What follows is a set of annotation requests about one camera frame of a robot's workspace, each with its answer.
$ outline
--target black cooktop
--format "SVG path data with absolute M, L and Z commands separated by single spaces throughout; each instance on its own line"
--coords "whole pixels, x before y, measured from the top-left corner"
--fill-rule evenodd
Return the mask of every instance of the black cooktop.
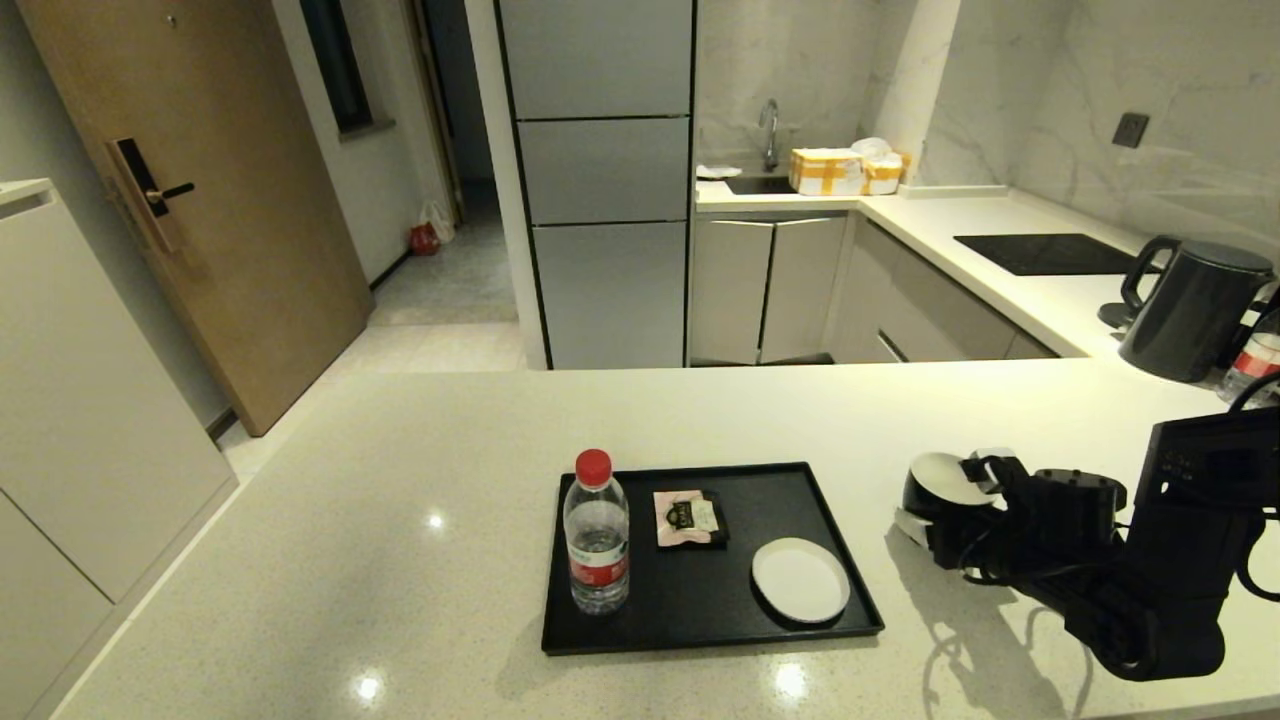
M 1128 255 L 1082 233 L 957 234 L 957 241 L 1015 275 L 1123 275 Z

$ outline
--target faucet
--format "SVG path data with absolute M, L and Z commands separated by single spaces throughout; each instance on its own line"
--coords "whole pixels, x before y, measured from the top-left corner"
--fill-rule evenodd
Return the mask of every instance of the faucet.
M 769 128 L 769 142 L 764 147 L 764 172 L 772 173 L 778 167 L 778 149 L 774 140 L 778 135 L 778 101 L 769 97 L 760 109 L 760 127 Z

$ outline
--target black tray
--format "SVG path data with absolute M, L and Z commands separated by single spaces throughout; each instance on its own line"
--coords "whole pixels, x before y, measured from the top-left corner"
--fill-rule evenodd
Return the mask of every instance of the black tray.
M 602 618 L 573 605 L 561 516 L 573 475 L 563 475 L 543 620 L 547 655 L 846 638 L 884 629 L 808 462 L 616 475 L 631 506 L 631 594 L 621 610 Z M 681 489 L 719 493 L 730 529 L 726 546 L 658 548 L 653 493 Z M 751 559 L 783 537 L 812 541 L 840 559 L 852 591 L 844 612 L 826 623 L 796 623 L 764 600 L 751 582 Z

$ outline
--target electric kettle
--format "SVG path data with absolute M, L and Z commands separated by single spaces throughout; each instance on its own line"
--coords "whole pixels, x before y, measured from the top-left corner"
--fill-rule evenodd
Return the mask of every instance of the electric kettle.
M 1161 250 L 1172 255 L 1151 293 L 1142 299 L 1138 281 Z M 1247 250 L 1156 237 L 1138 254 L 1120 286 L 1120 297 L 1134 315 L 1120 343 L 1120 356 L 1171 380 L 1204 379 L 1249 302 L 1272 279 L 1271 261 Z

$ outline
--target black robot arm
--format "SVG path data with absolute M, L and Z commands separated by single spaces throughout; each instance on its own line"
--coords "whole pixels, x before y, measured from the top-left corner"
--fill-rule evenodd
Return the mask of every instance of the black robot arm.
M 1248 569 L 1280 506 L 1277 446 L 1276 407 L 1156 425 L 1125 534 L 1115 523 L 1124 486 L 1079 470 L 1028 474 L 1015 457 L 960 464 L 970 483 L 1005 498 L 1005 510 L 913 509 L 910 492 L 904 510 L 925 520 L 940 566 L 1043 602 L 1112 674 L 1207 675 L 1225 656 L 1217 615 L 1231 577 L 1280 601 Z

